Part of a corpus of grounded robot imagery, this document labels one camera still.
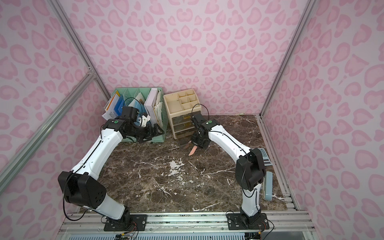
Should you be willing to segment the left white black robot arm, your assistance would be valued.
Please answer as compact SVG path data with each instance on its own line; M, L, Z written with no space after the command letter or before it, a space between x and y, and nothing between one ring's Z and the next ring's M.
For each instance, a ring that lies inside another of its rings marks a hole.
M165 133L158 124L137 125L139 113L134 107L123 107L120 116L101 126L100 136L80 162L70 171L60 173L58 182L64 203L90 209L111 222L130 225L129 208L109 197L98 178L111 153L123 139L135 138L138 143L144 143Z

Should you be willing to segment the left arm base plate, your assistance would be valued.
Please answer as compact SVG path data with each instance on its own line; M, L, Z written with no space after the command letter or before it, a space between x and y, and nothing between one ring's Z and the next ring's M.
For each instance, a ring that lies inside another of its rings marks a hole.
M130 232L133 230L144 231L147 224L147 215L125 214L119 220L107 218L104 226L105 232Z

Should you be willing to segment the pink fruit knife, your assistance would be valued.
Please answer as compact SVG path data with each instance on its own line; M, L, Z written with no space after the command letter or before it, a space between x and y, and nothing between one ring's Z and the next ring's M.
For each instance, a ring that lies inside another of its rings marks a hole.
M198 148L197 146L194 146L190 151L189 156L192 156L196 152L197 148Z

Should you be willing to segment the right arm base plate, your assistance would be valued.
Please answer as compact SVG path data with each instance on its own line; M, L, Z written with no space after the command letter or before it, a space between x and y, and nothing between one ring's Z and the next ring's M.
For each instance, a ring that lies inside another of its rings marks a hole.
M227 223L229 230L269 230L270 225L267 215L264 213L257 213L253 217L249 217L243 213L226 213Z

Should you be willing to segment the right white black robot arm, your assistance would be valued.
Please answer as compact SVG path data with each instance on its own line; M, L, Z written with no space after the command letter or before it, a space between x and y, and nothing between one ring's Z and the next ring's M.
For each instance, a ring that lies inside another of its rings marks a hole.
M267 174L262 152L242 144L228 133L216 120L207 120L201 113L192 113L191 122L196 128L189 155L197 148L206 149L211 142L221 147L235 162L235 177L243 192L241 217L245 224L253 224L262 217L260 190Z

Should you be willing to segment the beige three-drawer organizer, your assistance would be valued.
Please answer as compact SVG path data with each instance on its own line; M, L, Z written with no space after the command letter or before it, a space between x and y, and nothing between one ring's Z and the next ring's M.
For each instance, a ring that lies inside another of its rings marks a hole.
M169 124L175 140L180 146L190 141L195 131L192 123L192 113L200 113L202 106L194 89L187 89L164 95L164 103L169 118Z

